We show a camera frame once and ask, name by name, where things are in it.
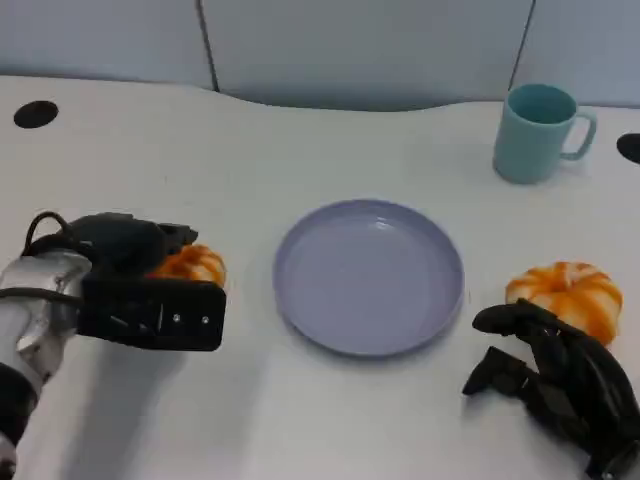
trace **teal mug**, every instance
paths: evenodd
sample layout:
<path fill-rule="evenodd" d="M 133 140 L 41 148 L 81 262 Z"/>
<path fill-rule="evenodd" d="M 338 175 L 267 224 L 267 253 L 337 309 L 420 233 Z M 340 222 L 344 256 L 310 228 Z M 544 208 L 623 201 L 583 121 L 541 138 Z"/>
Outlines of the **teal mug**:
<path fill-rule="evenodd" d="M 576 152 L 562 151 L 577 117 L 589 130 Z M 550 85 L 522 85 L 509 92 L 502 109 L 493 167 L 513 183 L 538 183 L 549 178 L 562 160 L 579 160 L 596 134 L 595 115 L 578 111 L 571 95 Z"/>

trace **black hole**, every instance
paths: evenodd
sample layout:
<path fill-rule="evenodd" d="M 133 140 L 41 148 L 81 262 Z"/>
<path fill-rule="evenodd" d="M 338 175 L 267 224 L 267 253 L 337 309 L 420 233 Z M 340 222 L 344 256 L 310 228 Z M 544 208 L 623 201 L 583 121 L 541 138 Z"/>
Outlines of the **black hole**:
<path fill-rule="evenodd" d="M 640 133 L 627 133 L 618 139 L 618 151 L 627 160 L 640 163 Z"/>
<path fill-rule="evenodd" d="M 40 128 L 58 116 L 58 106 L 46 100 L 37 100 L 21 106 L 13 116 L 20 128 Z"/>

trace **white wall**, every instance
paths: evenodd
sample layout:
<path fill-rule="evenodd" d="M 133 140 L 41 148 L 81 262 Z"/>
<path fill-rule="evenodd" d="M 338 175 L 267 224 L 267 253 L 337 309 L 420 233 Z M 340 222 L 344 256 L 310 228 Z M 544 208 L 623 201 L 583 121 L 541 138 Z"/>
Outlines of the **white wall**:
<path fill-rule="evenodd" d="M 504 95 L 531 0 L 204 0 L 222 92 L 405 109 Z"/>
<path fill-rule="evenodd" d="M 195 0 L 4 0 L 2 73 L 211 88 Z"/>
<path fill-rule="evenodd" d="M 516 83 L 557 84 L 584 104 L 640 106 L 640 2 L 537 0 Z"/>

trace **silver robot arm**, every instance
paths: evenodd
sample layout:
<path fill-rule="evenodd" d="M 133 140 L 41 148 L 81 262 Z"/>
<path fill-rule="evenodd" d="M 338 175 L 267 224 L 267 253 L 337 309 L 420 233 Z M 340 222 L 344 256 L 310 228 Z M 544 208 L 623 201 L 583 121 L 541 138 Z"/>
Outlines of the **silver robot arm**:
<path fill-rule="evenodd" d="M 62 228 L 33 241 L 44 218 Z M 125 214 L 34 219 L 22 255 L 0 274 L 0 480 L 13 477 L 18 442 L 73 335 L 156 350 L 220 346 L 220 287 L 147 275 L 196 237 L 184 225 Z"/>
<path fill-rule="evenodd" d="M 0 276 L 0 290 L 37 288 L 80 299 L 91 262 L 70 252 L 21 257 Z M 58 371 L 78 310 L 39 298 L 0 299 L 0 479 L 15 471 L 18 441 L 42 387 Z"/>

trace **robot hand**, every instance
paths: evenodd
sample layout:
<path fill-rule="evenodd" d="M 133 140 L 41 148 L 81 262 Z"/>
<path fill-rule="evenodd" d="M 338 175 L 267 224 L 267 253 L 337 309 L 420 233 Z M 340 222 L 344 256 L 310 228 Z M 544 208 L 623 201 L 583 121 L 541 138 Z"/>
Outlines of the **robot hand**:
<path fill-rule="evenodd" d="M 32 241 L 44 218 L 61 231 Z M 16 445 L 74 334 L 145 349 L 218 348 L 224 291 L 147 276 L 197 235 L 115 213 L 34 219 L 22 255 L 0 275 L 0 480 L 12 478 Z"/>
<path fill-rule="evenodd" d="M 528 343 L 539 373 L 490 347 L 465 395 L 493 388 L 520 399 L 536 421 L 591 456 L 586 473 L 594 480 L 620 479 L 635 466 L 638 404 L 624 370 L 596 339 L 525 300 L 483 310 L 473 327 Z"/>

